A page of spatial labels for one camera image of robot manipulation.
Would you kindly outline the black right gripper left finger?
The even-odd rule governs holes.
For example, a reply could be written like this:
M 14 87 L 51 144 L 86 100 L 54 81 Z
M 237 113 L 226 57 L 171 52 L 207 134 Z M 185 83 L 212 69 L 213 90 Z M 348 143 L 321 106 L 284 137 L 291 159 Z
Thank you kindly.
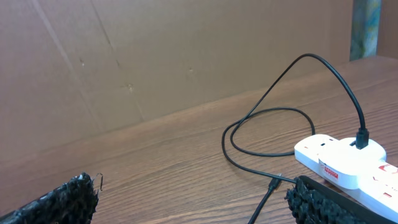
M 83 172 L 1 217 L 1 224 L 90 224 L 99 201 L 94 179 Z

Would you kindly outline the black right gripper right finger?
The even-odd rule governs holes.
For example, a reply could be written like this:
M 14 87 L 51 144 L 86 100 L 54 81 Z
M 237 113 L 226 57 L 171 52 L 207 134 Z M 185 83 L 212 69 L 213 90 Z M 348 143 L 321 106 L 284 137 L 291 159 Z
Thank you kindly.
M 396 224 L 304 175 L 285 199 L 298 224 Z

